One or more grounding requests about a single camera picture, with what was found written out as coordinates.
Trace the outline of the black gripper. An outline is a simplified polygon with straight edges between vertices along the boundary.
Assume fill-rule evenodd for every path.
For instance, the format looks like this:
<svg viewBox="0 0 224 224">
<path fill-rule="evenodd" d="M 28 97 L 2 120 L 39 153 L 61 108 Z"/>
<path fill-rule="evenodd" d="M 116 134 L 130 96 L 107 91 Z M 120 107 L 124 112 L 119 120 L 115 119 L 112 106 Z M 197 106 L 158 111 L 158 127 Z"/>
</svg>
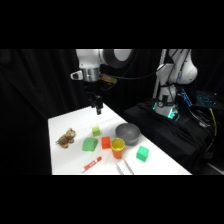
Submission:
<svg viewBox="0 0 224 224">
<path fill-rule="evenodd" d="M 92 92 L 88 92 L 87 96 L 91 107 L 96 108 L 97 115 L 102 114 L 102 107 L 103 107 L 102 98 L 99 95 Z"/>
</svg>

